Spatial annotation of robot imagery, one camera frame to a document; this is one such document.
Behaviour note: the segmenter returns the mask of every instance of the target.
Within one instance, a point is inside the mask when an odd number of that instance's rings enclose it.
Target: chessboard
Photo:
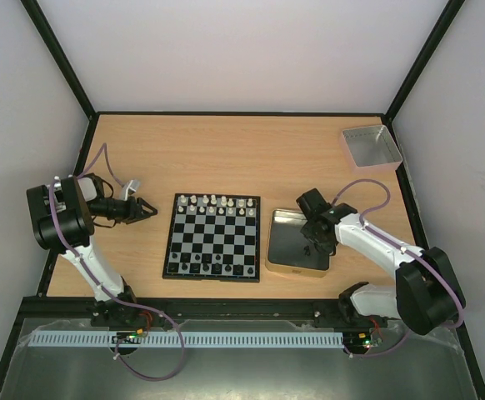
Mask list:
[[[259,196],[176,193],[163,278],[259,282]]]

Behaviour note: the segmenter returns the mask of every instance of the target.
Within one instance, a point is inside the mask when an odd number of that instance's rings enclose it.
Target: purple cable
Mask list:
[[[106,158],[106,164],[107,164],[107,169],[109,170],[109,173],[111,174],[112,178],[115,180],[116,183],[118,183],[121,188],[124,187],[124,183],[118,179],[115,174],[113,173],[113,170],[111,169],[111,165],[109,164],[109,157],[108,157],[108,144],[104,143],[101,147],[100,150],[98,150],[96,156],[94,156],[94,159],[91,161],[91,163],[83,170],[82,173],[80,173],[77,178],[81,179],[85,176],[86,173],[89,172],[89,170],[93,167],[93,165],[96,163],[96,161],[100,158],[100,155],[102,154],[102,150],[104,152],[105,158]]]
[[[57,179],[54,179],[52,181],[52,185],[50,185],[50,192],[48,194],[48,200],[49,200],[49,203],[50,203],[50,214],[52,215],[52,221],[53,221],[53,226],[56,228],[56,233],[57,233],[57,236],[59,237],[59,240],[61,241],[62,245],[67,249],[69,250],[73,255],[74,257],[76,258],[79,258],[79,262],[82,264],[82,267],[83,269],[85,270],[85,272],[87,273],[87,275],[91,278],[91,280],[94,282],[95,285],[99,286],[101,288],[101,290],[106,294],[108,295],[115,303],[119,303],[119,304],[122,304],[123,306],[128,306],[128,307],[135,307],[135,308],[140,308],[142,310],[147,310],[151,313],[156,313],[157,315],[161,316],[161,317],[164,317],[165,319],[167,319],[167,321],[169,321],[172,326],[174,327],[174,330],[176,331],[177,335],[179,336],[179,341],[180,341],[180,344],[182,345],[182,355],[179,359],[179,362],[177,364],[177,366],[174,368],[174,370],[170,373],[168,373],[167,375],[165,375],[164,377],[149,377],[147,375],[143,375],[141,374],[140,372],[134,370],[121,356],[120,354],[118,353],[118,346],[119,344],[121,343],[121,341],[118,341],[117,345],[115,346],[115,358],[118,358],[120,360],[120,362],[124,365],[124,367],[126,367],[126,369],[132,373],[134,376],[136,376],[137,378],[141,378],[145,381],[150,381],[150,382],[158,382],[158,381],[165,381],[167,379],[170,379],[172,377],[174,377],[175,375],[177,375],[183,368],[183,364],[185,362],[185,341],[183,339],[183,335],[182,335],[182,331],[180,330],[179,328],[179,325],[172,319],[170,318],[165,312],[161,311],[161,310],[157,310],[156,308],[153,308],[153,307],[149,307],[149,306],[143,306],[142,304],[135,304],[133,302],[124,302],[123,300],[115,297],[111,292],[109,292],[103,285],[100,281],[98,281],[98,279],[96,278],[96,276],[93,274],[93,272],[90,270],[90,268],[88,267],[88,265],[83,261],[83,258],[80,256],[79,252],[76,251],[76,249],[74,247],[72,247],[68,242],[67,242],[67,239],[65,239],[64,235],[63,235],[63,232],[61,231],[61,228],[59,227],[59,221],[58,221],[58,213],[56,211],[56,203],[55,203],[55,198],[54,198],[54,188],[55,188],[55,185],[57,183]]]
[[[332,206],[335,205],[335,203],[337,202],[337,200],[350,187],[352,187],[353,185],[356,185],[358,183],[365,183],[365,182],[367,182],[367,183],[375,183],[378,186],[380,186],[381,188],[383,188],[383,190],[385,190],[385,193],[387,194],[387,198],[385,199],[385,201],[382,204],[380,204],[378,206],[375,206],[375,207],[370,207],[370,208],[366,209],[365,211],[363,211],[359,215],[359,222],[372,235],[374,235],[375,237],[383,240],[385,243],[389,244],[390,246],[393,246],[394,248],[397,248],[398,250],[400,250],[402,248],[402,245],[400,243],[396,243],[393,240],[391,240],[388,237],[386,237],[385,235],[382,235],[380,232],[378,232],[375,229],[373,229],[368,222],[365,222],[365,216],[367,214],[369,214],[369,213],[371,213],[373,211],[379,210],[381,208],[384,208],[385,206],[387,206],[389,204],[389,201],[391,200],[391,192],[389,191],[388,187],[385,186],[383,183],[381,183],[379,181],[376,181],[375,179],[358,179],[356,181],[350,182],[343,189],[341,189],[339,191],[339,193],[337,193],[337,196],[335,196],[335,198],[332,201]],[[452,300],[453,300],[453,302],[454,302],[454,304],[456,306],[456,309],[457,309],[457,321],[455,323],[449,323],[449,324],[448,323],[445,323],[445,324],[443,324],[443,326],[445,328],[457,328],[457,327],[461,326],[461,324],[463,323],[463,320],[464,320],[464,315],[463,315],[464,312],[463,312],[463,306],[461,305],[461,302],[459,301],[458,296],[456,295],[456,293],[454,293],[454,291],[452,290],[452,288],[446,283],[446,281],[443,279],[443,277],[441,277],[441,275],[437,271],[435,271],[435,269],[431,265],[429,265],[426,261],[424,261],[422,258],[420,258],[417,254],[415,254],[414,252],[412,252],[412,251],[410,251],[408,249],[405,250],[405,254],[407,254],[409,257],[414,258],[423,267],[425,267],[439,281],[439,283],[441,283],[442,287],[447,291],[447,293],[450,296],[450,298],[452,298]],[[408,337],[408,335],[409,335],[410,332],[411,331],[407,330],[406,333],[403,335],[402,339],[400,339],[400,341],[398,343],[396,343],[394,346],[392,346],[388,350],[385,350],[384,352],[378,352],[376,354],[357,355],[356,357],[359,357],[359,358],[367,358],[367,357],[376,357],[376,356],[380,356],[380,355],[383,355],[383,354],[388,354],[388,353],[396,350],[398,347],[400,347],[405,342],[405,339]]]

